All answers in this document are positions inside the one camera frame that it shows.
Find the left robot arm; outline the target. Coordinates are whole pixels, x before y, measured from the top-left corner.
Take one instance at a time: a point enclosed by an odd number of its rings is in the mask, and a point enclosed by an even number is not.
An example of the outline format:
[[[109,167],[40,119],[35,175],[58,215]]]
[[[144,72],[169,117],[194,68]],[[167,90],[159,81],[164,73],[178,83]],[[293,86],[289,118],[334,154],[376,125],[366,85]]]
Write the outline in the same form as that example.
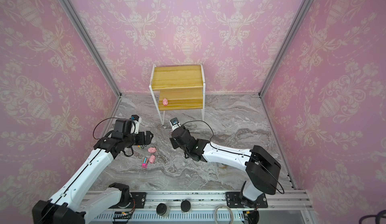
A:
[[[148,146],[154,134],[139,130],[141,118],[117,118],[113,130],[97,139],[90,155],[73,176],[48,200],[38,201],[32,216],[35,224],[88,224],[110,207],[125,209],[136,207],[130,187],[113,183],[86,203],[83,198],[100,176],[119,154],[128,157],[126,149]]]

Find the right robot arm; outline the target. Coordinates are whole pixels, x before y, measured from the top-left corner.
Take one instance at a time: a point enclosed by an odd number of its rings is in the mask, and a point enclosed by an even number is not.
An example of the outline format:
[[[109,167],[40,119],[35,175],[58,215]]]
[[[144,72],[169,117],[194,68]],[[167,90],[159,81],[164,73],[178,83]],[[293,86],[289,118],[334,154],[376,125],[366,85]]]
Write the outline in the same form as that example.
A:
[[[266,195],[275,195],[279,186],[280,163],[263,147],[235,149],[210,140],[195,139],[185,126],[174,125],[170,142],[174,149],[182,149],[185,158],[196,162],[220,163],[245,172],[248,176],[240,190],[243,206],[256,208]]]

